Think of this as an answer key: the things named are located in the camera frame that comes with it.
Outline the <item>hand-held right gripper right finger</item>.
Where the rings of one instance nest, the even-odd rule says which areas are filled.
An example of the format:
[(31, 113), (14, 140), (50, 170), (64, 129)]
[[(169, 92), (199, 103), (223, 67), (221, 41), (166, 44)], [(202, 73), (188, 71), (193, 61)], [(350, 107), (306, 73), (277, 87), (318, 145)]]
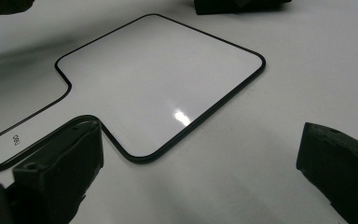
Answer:
[(307, 122), (296, 168), (349, 224), (358, 224), (358, 140)]

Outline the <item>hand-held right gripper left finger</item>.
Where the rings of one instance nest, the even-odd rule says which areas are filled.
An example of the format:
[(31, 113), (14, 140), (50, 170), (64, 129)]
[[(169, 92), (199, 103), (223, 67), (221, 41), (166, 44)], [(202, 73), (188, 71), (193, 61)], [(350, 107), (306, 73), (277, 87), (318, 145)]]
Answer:
[(69, 224), (101, 168), (101, 122), (65, 126), (13, 169), (16, 224)]

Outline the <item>white whiteboard with black rim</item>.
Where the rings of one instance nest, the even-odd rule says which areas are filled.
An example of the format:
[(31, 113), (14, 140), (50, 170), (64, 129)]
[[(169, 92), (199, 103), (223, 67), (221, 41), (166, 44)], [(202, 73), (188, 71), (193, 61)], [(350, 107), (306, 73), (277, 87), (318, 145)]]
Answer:
[(0, 171), (69, 120), (95, 117), (128, 161), (149, 163), (264, 69), (252, 50), (159, 14), (148, 14), (55, 63), (59, 99), (0, 132)]

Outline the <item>black whiteboard eraser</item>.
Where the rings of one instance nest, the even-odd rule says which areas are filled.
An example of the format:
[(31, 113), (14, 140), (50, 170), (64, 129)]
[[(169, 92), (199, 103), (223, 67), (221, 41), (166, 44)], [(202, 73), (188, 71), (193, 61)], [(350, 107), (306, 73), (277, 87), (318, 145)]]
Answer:
[(198, 15), (242, 13), (279, 9), (292, 0), (194, 0)]

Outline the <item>dark blurred object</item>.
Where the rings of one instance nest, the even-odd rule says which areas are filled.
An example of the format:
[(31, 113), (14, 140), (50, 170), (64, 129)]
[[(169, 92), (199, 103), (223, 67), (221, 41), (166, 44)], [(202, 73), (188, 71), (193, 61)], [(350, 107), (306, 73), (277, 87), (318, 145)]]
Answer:
[(32, 7), (35, 0), (0, 0), (0, 16), (22, 13)]

